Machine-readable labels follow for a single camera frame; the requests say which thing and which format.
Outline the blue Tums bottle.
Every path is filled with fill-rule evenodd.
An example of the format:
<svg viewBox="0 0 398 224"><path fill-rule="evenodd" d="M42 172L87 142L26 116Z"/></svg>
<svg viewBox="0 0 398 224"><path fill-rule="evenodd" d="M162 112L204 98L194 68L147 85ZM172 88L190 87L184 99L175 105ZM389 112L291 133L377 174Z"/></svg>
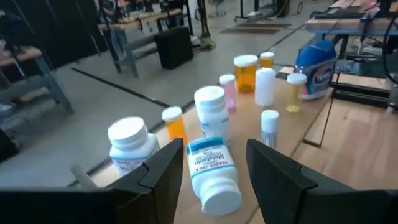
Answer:
<svg viewBox="0 0 398 224"><path fill-rule="evenodd" d="M295 71L306 75L303 100L314 100L326 94L335 73L336 52L334 43L321 40L304 45L295 61Z"/></svg>

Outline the blue-grey metal table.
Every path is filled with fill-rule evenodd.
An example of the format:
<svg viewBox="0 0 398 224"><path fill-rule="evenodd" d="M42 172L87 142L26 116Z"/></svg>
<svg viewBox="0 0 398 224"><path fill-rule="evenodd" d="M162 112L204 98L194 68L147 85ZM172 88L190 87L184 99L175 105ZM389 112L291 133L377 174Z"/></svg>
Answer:
<svg viewBox="0 0 398 224"><path fill-rule="evenodd" d="M387 66L386 54L398 48L398 0L338 0L327 12L314 14L305 29L322 37L330 34L382 37L385 76L398 84Z"/></svg>

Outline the wooden workbench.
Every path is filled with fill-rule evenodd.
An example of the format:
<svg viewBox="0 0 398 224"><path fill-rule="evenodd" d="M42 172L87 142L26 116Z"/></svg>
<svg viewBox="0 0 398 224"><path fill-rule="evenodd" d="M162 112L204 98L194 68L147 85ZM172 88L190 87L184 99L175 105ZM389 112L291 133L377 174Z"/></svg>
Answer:
<svg viewBox="0 0 398 224"><path fill-rule="evenodd" d="M159 32L162 32L162 21L174 19L176 25L180 25L180 20L186 15L181 9L172 9L167 12L146 12L135 16L129 16L122 19L120 23L110 23L107 19L103 24L98 24L98 29L103 34L108 34L106 40L111 45L111 52L114 66L118 73L121 73L121 67L130 68L133 76L139 78L136 62L146 56L157 53L155 35L140 37L132 42L127 40L126 32L133 29L143 29L145 25L155 22ZM140 51L139 49L147 45L153 45L151 48Z"/></svg>

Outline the slim white tube yellow label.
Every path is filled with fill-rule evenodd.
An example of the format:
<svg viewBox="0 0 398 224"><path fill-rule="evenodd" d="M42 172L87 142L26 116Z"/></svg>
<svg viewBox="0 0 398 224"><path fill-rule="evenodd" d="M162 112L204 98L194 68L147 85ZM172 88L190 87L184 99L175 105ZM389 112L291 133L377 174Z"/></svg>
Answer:
<svg viewBox="0 0 398 224"><path fill-rule="evenodd" d="M261 113L261 141L266 146L277 149L277 134L279 130L279 112L264 110Z"/></svg>

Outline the small orange pill bottle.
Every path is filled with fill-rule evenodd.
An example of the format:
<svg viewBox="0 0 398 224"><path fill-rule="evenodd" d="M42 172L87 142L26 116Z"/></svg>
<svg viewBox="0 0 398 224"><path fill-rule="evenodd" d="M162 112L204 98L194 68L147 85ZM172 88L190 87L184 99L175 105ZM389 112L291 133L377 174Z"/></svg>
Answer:
<svg viewBox="0 0 398 224"><path fill-rule="evenodd" d="M274 68L274 52L263 52L259 58L261 68Z"/></svg>
<svg viewBox="0 0 398 224"><path fill-rule="evenodd" d="M171 140L181 138L183 145L187 144L187 135L185 125L182 118L182 109L178 106L171 106L163 110L162 120Z"/></svg>

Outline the black floor mat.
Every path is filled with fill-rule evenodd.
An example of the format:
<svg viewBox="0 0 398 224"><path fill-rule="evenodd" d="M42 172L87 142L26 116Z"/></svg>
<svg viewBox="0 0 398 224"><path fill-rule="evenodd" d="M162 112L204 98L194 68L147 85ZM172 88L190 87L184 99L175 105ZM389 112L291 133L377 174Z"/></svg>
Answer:
<svg viewBox="0 0 398 224"><path fill-rule="evenodd" d="M272 35L289 27L290 24L240 24L224 29L220 34L265 34Z"/></svg>

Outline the purple-pink pill vial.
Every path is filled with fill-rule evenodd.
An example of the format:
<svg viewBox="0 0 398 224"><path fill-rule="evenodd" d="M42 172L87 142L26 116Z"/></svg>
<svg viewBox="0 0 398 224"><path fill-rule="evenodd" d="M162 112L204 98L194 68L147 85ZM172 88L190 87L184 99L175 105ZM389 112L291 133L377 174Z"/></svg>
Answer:
<svg viewBox="0 0 398 224"><path fill-rule="evenodd" d="M224 74L219 77L219 83L225 92L226 107L229 112L236 110L235 76Z"/></svg>

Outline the wooden shelf with black frame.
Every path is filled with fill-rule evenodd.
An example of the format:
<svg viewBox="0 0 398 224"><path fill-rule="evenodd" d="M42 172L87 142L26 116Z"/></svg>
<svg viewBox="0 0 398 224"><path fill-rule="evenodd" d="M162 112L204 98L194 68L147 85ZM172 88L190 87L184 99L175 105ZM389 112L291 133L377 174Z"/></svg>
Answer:
<svg viewBox="0 0 398 224"><path fill-rule="evenodd" d="M287 82L277 79L275 101L271 109L279 112L277 150L291 157L319 117L331 97L331 92L329 91L317 100L304 101L298 113L289 113L285 108L288 91ZM264 224L246 164L246 141L248 139L261 140L263 110L255 104L253 94L238 94L236 111L229 116L231 155L238 168L239 189L243 195L243 204L240 209L223 217L203 214L201 203L193 193L188 165L184 164L174 224Z"/></svg>

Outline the black box speaker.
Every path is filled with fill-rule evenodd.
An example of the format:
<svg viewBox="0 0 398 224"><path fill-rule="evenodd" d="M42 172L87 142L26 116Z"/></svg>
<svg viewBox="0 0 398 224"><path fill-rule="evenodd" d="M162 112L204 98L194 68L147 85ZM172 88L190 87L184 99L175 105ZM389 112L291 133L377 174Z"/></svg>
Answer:
<svg viewBox="0 0 398 224"><path fill-rule="evenodd" d="M187 27L174 27L154 37L162 68L173 70L193 58Z"/></svg>

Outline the grey metal workbench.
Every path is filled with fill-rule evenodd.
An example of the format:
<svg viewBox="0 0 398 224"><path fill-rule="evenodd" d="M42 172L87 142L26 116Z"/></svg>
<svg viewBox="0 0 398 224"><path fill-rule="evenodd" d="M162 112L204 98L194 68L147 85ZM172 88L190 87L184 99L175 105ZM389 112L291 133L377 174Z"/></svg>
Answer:
<svg viewBox="0 0 398 224"><path fill-rule="evenodd" d="M3 55L0 56L0 68L12 64L19 67L19 63L26 60L34 60L41 74L11 84L9 87L0 90L0 102L5 103L6 101L16 100L35 90L46 88L49 91L47 96L52 98L56 103L61 104L70 114L73 114L74 110L68 96L44 60L43 53L38 48L22 47L22 52L16 54L4 51Z"/></svg>

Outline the white melatonin bottle teal bands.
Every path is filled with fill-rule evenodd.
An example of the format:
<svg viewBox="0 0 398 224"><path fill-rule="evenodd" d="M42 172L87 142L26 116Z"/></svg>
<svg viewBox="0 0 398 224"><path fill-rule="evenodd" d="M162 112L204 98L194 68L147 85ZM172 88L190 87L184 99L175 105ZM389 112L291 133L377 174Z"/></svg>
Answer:
<svg viewBox="0 0 398 224"><path fill-rule="evenodd" d="M209 216L229 215L240 208L236 165L221 137L208 137L187 144L187 162L193 192L201 202L201 211Z"/></svg>
<svg viewBox="0 0 398 224"><path fill-rule="evenodd" d="M138 168L160 149L156 135L148 132L144 120L138 116L115 121L108 128L108 138L109 156L121 176Z"/></svg>

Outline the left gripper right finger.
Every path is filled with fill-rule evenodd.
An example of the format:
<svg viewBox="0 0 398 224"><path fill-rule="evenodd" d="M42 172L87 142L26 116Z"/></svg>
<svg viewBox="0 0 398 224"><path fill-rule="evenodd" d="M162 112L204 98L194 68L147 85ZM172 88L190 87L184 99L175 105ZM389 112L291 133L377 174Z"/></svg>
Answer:
<svg viewBox="0 0 398 224"><path fill-rule="evenodd" d="M266 224L374 224L359 191L249 139L246 162Z"/></svg>

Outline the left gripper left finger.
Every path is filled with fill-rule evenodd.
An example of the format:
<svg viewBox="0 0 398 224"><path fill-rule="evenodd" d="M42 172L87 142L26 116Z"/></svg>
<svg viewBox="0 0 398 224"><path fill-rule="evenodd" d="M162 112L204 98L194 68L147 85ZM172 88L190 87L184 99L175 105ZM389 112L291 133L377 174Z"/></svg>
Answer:
<svg viewBox="0 0 398 224"><path fill-rule="evenodd" d="M174 139L114 181L116 224L173 224L183 173L183 140Z"/></svg>

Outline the black aluminium table frame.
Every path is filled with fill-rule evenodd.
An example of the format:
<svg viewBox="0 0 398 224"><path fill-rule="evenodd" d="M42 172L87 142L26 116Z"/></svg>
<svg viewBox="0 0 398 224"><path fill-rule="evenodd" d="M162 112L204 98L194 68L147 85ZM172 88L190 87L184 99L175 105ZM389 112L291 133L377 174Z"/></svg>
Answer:
<svg viewBox="0 0 398 224"><path fill-rule="evenodd" d="M292 73L298 73L295 71L295 67L285 67L279 72L278 77L287 79L287 76ZM396 90L398 90L397 86L393 86L388 89L375 88L360 85L358 82L361 80L378 79L367 76L345 74L335 69L335 73L330 82L330 87L324 96L380 108L390 107L393 110L398 108L398 93L396 93Z"/></svg>

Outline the clear yellow pill bottle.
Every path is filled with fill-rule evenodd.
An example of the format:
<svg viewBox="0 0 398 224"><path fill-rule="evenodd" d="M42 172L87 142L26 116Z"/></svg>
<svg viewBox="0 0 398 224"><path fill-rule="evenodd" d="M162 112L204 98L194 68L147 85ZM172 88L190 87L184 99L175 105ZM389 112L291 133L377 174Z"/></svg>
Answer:
<svg viewBox="0 0 398 224"><path fill-rule="evenodd" d="M292 73L287 76L288 95L286 110L289 113L298 113L302 104L302 94L307 82L306 75L302 73Z"/></svg>

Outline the large orange pill bottle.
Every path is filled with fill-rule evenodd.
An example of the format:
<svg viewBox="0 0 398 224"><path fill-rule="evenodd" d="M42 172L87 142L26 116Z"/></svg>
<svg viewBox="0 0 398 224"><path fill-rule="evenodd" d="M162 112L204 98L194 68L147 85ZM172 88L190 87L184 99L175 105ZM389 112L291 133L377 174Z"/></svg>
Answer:
<svg viewBox="0 0 398 224"><path fill-rule="evenodd" d="M256 55L240 55L234 58L234 74L240 93L253 93L256 84L258 57Z"/></svg>

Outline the white bottle light-blue label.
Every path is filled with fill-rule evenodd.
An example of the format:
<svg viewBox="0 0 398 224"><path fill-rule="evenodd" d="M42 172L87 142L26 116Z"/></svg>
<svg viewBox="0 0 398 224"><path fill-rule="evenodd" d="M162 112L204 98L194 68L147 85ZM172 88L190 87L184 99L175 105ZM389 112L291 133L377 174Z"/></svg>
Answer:
<svg viewBox="0 0 398 224"><path fill-rule="evenodd" d="M219 136L230 148L229 114L224 89L220 86L204 86L194 93L194 100L204 137Z"/></svg>

